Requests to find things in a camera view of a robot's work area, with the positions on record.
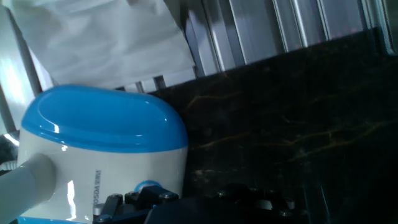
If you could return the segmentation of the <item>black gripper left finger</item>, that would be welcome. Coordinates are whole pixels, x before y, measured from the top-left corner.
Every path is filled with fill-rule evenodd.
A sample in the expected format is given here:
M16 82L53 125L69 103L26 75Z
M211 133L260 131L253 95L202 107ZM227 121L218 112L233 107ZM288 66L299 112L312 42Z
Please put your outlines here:
M93 207L92 224L144 223L153 208L178 199L178 194L157 185L124 195L112 194L105 203Z

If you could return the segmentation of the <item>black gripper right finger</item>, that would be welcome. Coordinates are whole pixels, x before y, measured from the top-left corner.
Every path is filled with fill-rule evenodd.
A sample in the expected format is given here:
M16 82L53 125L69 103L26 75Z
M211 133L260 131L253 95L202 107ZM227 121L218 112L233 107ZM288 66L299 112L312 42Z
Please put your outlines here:
M295 223L295 208L274 190L232 183L217 191L214 198L233 204L248 223Z

